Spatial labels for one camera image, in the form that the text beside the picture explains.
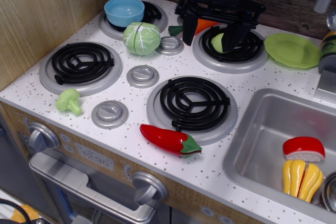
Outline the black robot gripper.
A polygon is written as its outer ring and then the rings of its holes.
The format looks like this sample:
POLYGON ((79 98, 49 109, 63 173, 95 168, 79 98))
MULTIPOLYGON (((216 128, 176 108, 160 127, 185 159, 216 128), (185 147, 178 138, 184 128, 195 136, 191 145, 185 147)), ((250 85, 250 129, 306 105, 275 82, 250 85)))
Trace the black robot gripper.
POLYGON ((175 13, 183 21, 183 41, 192 44, 197 20, 204 19, 227 24, 222 37, 223 52, 232 51, 258 25, 264 5, 253 0, 179 0, 175 13))

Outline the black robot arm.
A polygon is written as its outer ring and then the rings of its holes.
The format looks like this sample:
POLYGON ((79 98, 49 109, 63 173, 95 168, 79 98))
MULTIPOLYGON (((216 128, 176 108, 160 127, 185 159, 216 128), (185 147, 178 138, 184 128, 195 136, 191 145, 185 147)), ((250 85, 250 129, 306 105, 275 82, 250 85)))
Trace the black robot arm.
POLYGON ((222 37, 222 50, 228 52, 258 25, 264 5, 253 0, 179 0, 175 13, 183 20, 183 41, 191 45, 198 20, 226 24, 222 37))

